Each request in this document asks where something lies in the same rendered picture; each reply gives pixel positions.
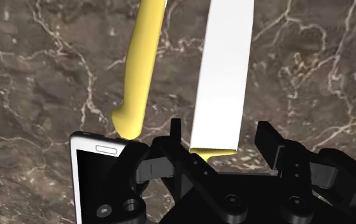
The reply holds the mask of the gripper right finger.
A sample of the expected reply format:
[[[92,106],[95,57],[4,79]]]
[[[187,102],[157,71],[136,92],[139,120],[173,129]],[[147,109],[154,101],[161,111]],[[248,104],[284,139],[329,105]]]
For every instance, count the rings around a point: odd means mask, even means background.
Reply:
[[[314,153],[259,121],[255,145],[281,182],[288,224],[356,224],[356,160],[335,148]]]

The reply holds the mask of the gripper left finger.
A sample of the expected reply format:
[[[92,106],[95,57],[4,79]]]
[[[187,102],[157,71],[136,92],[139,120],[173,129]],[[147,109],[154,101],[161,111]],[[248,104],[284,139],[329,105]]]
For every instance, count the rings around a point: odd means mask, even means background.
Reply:
[[[170,134],[150,146],[128,142],[99,189],[91,193],[85,224],[243,224],[248,204],[229,188],[198,154],[180,142],[180,119],[171,120]],[[158,223],[146,216],[141,194],[151,179],[161,178],[174,207]]]

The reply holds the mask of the white smartphone with black screen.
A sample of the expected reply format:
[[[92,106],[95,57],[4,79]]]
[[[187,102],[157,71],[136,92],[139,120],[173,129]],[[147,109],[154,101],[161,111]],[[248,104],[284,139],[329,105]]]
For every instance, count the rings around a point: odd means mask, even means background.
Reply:
[[[93,196],[128,144],[123,139],[75,131],[69,137],[76,224],[89,224]]]

